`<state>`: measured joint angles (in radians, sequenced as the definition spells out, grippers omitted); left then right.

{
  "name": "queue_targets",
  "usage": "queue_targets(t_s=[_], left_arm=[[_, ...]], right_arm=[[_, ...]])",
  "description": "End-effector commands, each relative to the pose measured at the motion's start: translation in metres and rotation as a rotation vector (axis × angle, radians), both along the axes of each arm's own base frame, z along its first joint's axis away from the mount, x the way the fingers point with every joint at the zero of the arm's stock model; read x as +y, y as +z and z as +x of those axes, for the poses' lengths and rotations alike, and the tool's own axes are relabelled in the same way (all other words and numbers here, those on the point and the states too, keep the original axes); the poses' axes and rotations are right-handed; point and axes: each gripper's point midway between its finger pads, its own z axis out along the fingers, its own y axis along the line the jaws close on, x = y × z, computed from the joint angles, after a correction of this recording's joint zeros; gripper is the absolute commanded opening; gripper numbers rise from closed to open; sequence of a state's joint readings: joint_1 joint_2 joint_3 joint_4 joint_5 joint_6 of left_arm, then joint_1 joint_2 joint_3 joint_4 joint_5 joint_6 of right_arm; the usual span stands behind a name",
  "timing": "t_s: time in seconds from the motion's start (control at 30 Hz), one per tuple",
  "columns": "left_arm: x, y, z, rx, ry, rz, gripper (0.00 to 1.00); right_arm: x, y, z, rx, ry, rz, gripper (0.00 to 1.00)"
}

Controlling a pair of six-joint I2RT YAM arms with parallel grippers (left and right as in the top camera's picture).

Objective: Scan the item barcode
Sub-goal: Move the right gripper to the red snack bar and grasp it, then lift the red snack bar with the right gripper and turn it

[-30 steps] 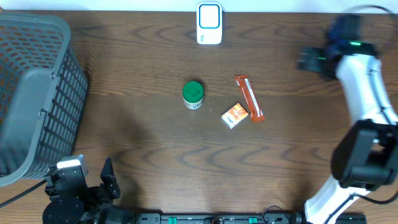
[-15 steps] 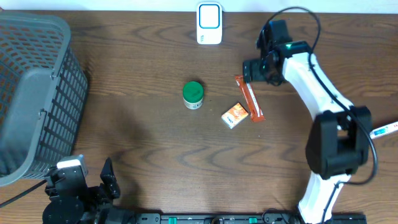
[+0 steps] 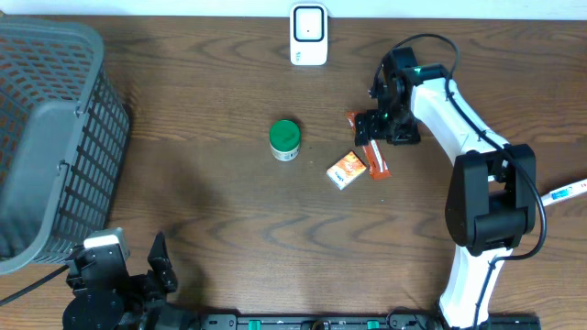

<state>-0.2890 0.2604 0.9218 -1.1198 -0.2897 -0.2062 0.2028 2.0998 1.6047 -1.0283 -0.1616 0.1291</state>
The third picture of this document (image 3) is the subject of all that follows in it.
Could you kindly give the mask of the orange snack bar wrapper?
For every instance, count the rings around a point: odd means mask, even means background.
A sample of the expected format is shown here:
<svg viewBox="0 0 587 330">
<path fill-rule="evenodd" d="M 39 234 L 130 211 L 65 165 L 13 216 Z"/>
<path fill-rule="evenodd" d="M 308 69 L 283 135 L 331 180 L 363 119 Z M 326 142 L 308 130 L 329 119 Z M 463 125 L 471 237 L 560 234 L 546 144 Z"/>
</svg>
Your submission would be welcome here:
<svg viewBox="0 0 587 330">
<path fill-rule="evenodd" d="M 376 140 L 370 138 L 368 144 L 362 146 L 362 150 L 369 163 L 369 173 L 373 180 L 380 181 L 392 176 Z"/>
</svg>

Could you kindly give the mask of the small orange white box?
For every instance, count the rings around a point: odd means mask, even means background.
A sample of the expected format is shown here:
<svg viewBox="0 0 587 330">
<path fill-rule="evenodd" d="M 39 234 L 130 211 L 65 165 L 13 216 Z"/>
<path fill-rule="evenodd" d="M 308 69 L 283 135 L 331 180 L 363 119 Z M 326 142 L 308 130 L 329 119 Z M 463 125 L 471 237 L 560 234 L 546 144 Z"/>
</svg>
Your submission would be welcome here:
<svg viewBox="0 0 587 330">
<path fill-rule="evenodd" d="M 367 170 L 354 151 L 350 151 L 327 169 L 327 177 L 339 190 L 344 190 Z"/>
</svg>

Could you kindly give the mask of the white blue tube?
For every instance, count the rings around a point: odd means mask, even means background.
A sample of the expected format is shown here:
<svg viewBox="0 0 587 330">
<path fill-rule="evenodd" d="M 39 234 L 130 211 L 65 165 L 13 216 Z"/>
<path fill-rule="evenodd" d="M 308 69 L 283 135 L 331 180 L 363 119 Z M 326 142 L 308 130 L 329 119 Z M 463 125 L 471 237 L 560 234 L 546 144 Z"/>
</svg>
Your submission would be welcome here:
<svg viewBox="0 0 587 330">
<path fill-rule="evenodd" d="M 544 206 L 560 203 L 579 195 L 585 194 L 587 191 L 587 180 L 576 181 L 563 187 L 559 187 L 553 191 L 544 194 L 541 201 Z"/>
</svg>

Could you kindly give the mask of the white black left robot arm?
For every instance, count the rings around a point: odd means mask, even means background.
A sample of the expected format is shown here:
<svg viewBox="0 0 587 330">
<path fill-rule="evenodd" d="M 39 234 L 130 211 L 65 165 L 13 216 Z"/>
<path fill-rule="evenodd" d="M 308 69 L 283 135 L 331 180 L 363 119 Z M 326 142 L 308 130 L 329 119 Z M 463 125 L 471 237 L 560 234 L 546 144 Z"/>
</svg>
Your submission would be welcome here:
<svg viewBox="0 0 587 330">
<path fill-rule="evenodd" d="M 92 233 L 66 259 L 66 283 L 74 299 L 66 307 L 65 329 L 182 329 L 201 327 L 197 313 L 167 302 L 178 289 L 165 236 L 159 232 L 148 254 L 150 269 L 131 276 L 122 228 Z"/>
</svg>

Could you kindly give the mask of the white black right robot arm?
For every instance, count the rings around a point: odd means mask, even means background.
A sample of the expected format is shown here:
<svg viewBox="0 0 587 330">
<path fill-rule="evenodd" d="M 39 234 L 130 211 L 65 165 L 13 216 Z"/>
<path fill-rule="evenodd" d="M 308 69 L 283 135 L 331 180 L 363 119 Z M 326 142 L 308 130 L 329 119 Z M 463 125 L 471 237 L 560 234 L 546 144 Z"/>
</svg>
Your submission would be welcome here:
<svg viewBox="0 0 587 330">
<path fill-rule="evenodd" d="M 536 222 L 536 156 L 493 132 L 441 64 L 421 65 L 411 47 L 391 49 L 374 78 L 377 108 L 353 116 L 357 146 L 411 145 L 424 125 L 447 154 L 452 173 L 445 221 L 456 245 L 446 289 L 430 328 L 480 329 L 505 260 Z"/>
</svg>

